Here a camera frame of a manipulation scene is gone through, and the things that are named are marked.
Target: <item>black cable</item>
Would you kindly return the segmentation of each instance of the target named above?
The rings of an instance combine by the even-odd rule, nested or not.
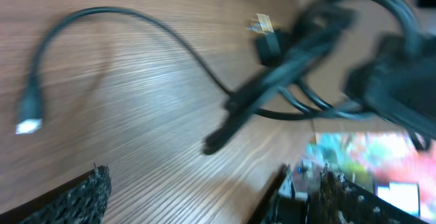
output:
[[[301,39],[307,36],[308,31],[313,27],[313,21],[321,15],[326,7],[331,7],[336,3],[340,3],[344,0],[317,0],[314,1],[309,7],[297,18],[293,30],[292,39]],[[421,49],[421,37],[420,37],[420,25],[418,20],[404,0],[370,0],[378,3],[379,5],[386,8],[394,17],[398,20],[399,26],[404,34],[405,39],[405,54],[409,57],[416,56]],[[325,54],[320,57],[320,59],[325,59],[328,55]],[[347,118],[352,120],[362,120],[372,116],[372,112],[365,110],[364,108],[358,108],[354,111],[339,111],[335,110],[332,104],[324,101],[320,96],[313,92],[308,85],[300,78],[295,81],[295,84],[302,91],[302,93],[319,109],[310,108],[300,101],[296,100],[292,94],[287,91],[287,94],[283,94],[283,97],[293,105],[295,108],[302,111],[302,114],[290,114],[290,113],[276,113],[270,111],[261,111],[258,113],[261,116],[266,116],[268,118],[294,121],[294,120],[305,120],[311,118]]]
[[[337,32],[338,29],[335,26],[329,27],[328,29],[324,29],[323,31],[320,31],[315,35],[306,36],[306,38],[302,39],[298,44],[292,46],[292,48],[287,51],[284,57],[285,59],[284,63],[293,66],[297,66],[295,63],[300,63],[299,64],[301,65],[300,71],[297,71],[297,69],[293,69],[292,74],[289,74],[288,72],[284,72],[281,75],[286,75],[289,77],[298,74],[303,75],[306,74],[311,67],[316,66],[317,62],[323,61],[323,59],[315,59],[315,57],[325,56],[325,54],[330,50],[330,46],[333,44],[332,39],[337,37]],[[278,72],[280,72],[285,68],[279,67],[277,69]],[[269,76],[275,77],[279,75],[270,74]],[[279,85],[278,87],[279,92],[284,92],[283,87],[288,85],[290,84],[285,83],[282,86]],[[284,97],[288,101],[290,101],[288,99],[289,97],[287,97],[286,95],[287,94],[284,94]],[[296,102],[295,104],[291,102],[291,104],[293,106],[302,105],[302,103],[300,102]],[[305,113],[294,113],[294,112],[275,112],[275,111],[258,108],[256,114],[266,118],[282,120],[282,121],[303,121],[313,118],[336,118],[338,114],[342,114],[343,110],[344,107],[342,106],[340,108],[335,108],[334,106],[330,106],[328,109],[324,109],[324,110],[311,109],[311,112],[307,111]]]
[[[38,71],[40,69],[42,59],[44,58],[44,52],[47,49],[49,43],[60,32],[62,32],[64,28],[68,27],[79,18],[98,13],[118,13],[134,16],[145,22],[152,23],[166,33],[169,33],[180,45],[182,45],[192,55],[197,63],[208,74],[211,80],[226,95],[232,95],[232,92],[218,79],[218,77],[216,77],[216,75],[208,67],[206,62],[200,57],[200,55],[197,54],[195,50],[179,34],[173,31],[169,26],[162,23],[160,20],[155,19],[151,16],[147,16],[146,14],[137,12],[135,10],[130,10],[122,7],[93,7],[80,10],[70,14],[69,16],[66,16],[46,34],[46,36],[41,41],[41,44],[37,47],[35,54],[31,59],[31,67],[27,79],[27,86],[20,101],[16,133],[33,133],[41,127],[42,117],[44,115],[44,100],[41,91],[40,77],[38,75]]]
[[[46,50],[49,43],[68,25],[72,24],[79,18],[84,16],[89,16],[92,14],[98,13],[118,13],[118,14],[126,14],[129,16],[134,16],[143,20],[145,22],[149,22],[154,24],[156,27],[159,27],[161,30],[169,33],[180,45],[182,45],[197,61],[197,63],[204,69],[204,71],[209,75],[212,81],[227,95],[231,95],[232,92],[216,77],[216,75],[212,72],[212,70],[208,67],[207,63],[200,57],[199,54],[195,52],[195,50],[174,30],[172,30],[169,26],[165,25],[162,21],[153,18],[152,16],[148,16],[141,12],[137,12],[135,10],[123,8],[123,7],[92,7],[84,10],[80,10],[66,16],[63,20],[61,20],[51,31],[47,33],[47,35],[43,38],[41,44],[38,46],[33,58],[32,58],[32,66],[30,76],[37,76],[39,66],[41,65],[42,59],[44,57],[44,51]]]

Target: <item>wooden table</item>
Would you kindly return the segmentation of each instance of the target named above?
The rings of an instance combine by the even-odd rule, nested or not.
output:
[[[202,139],[225,96],[166,34],[116,14],[60,35],[42,67],[46,117],[14,135],[33,49],[61,17],[86,7],[140,10],[185,37],[232,89],[259,68],[245,29],[256,13],[287,24],[294,0],[0,0],[0,212],[108,164],[105,223],[240,223],[281,163],[294,163],[309,123],[254,117],[213,156]],[[269,108],[286,111],[277,99]]]

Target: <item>cable plug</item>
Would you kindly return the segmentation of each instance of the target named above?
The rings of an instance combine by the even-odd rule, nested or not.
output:
[[[278,24],[271,23],[269,16],[264,14],[251,19],[249,30],[253,33],[260,64],[266,67],[281,65],[284,53],[291,46],[290,34],[282,31]]]
[[[43,101],[39,80],[30,76],[18,108],[16,134],[33,133],[42,126]]]

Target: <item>wall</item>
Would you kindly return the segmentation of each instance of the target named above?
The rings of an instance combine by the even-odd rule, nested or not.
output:
[[[406,0],[415,5],[416,0]],[[304,7],[310,0],[298,0],[300,7]],[[318,70],[311,73],[309,84],[318,94],[329,102],[337,102],[344,98],[343,84],[347,71],[365,59],[371,57],[377,43],[377,36],[386,31],[398,31],[394,18],[381,6],[367,0],[351,0],[344,5],[358,9],[359,18],[351,31],[347,32],[337,51]],[[426,31],[436,32],[436,13],[432,10],[418,10],[415,12]],[[316,120],[317,131],[390,131],[400,128],[375,118],[368,122]]]

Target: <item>tangled cables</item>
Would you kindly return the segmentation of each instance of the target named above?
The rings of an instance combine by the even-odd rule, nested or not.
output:
[[[49,43],[64,28],[79,18],[99,13],[118,13],[133,16],[165,31],[193,56],[211,80],[229,96],[228,101],[225,103],[228,117],[222,127],[208,136],[205,141],[204,153],[207,155],[217,152],[229,142],[232,136],[254,114],[284,121],[300,121],[312,118],[360,119],[376,113],[378,116],[398,123],[393,118],[377,113],[374,107],[368,106],[367,103],[362,102],[362,99],[349,99],[336,106],[331,105],[316,95],[302,79],[305,74],[315,69],[333,51],[341,33],[348,28],[354,19],[353,10],[337,6],[340,1],[343,0],[317,0],[306,8],[300,14],[292,29],[290,34],[292,45],[283,51],[281,64],[276,67],[265,68],[234,92],[230,91],[216,77],[200,55],[179,34],[161,21],[121,7],[94,7],[74,12],[66,16],[48,32],[33,55],[27,87],[20,103],[19,123],[16,133],[33,133],[41,127],[44,105],[38,70]],[[404,39],[400,47],[403,56],[406,59],[418,56],[421,52],[422,37],[419,34],[418,21],[406,2],[404,0],[372,1],[384,6],[398,20]],[[322,20],[323,24],[315,23],[317,19]],[[287,89],[291,84],[296,84],[318,109],[298,101]],[[278,94],[299,109],[301,113],[284,113],[261,109],[262,105]]]

